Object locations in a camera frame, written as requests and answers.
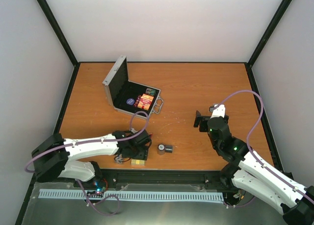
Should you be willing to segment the blue Texas Hold'em card deck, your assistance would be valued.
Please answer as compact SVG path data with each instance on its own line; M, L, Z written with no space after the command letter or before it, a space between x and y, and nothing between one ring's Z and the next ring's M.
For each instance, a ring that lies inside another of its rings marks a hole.
M144 166L145 165L145 160L132 159L131 160L131 165Z

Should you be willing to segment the blue round dealer button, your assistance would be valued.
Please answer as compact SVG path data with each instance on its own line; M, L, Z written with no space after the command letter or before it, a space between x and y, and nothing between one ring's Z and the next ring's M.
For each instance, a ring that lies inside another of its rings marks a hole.
M126 104L128 104L128 105L134 105L134 103L135 103L135 100L132 99L132 98L129 98L129 99L127 99L127 101L126 101Z

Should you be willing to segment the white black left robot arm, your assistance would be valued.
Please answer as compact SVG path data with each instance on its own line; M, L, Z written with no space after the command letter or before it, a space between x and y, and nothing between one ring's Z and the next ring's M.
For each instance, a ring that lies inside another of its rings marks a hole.
M78 179L91 187L101 184L102 173L95 161L82 160L94 156L113 156L116 163L131 159L147 160L152 136L147 131L115 131L89 139L63 138L53 134L32 153L31 164L38 182L57 178Z

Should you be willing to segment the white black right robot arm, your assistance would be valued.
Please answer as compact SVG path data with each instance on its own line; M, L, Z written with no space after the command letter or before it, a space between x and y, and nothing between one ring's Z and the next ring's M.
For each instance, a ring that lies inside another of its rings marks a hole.
M306 187L275 169L247 144L234 137L224 108L210 116L195 114L194 127L208 134L211 145L227 165L221 170L221 181L264 201L282 215L288 225L314 223L314 188Z

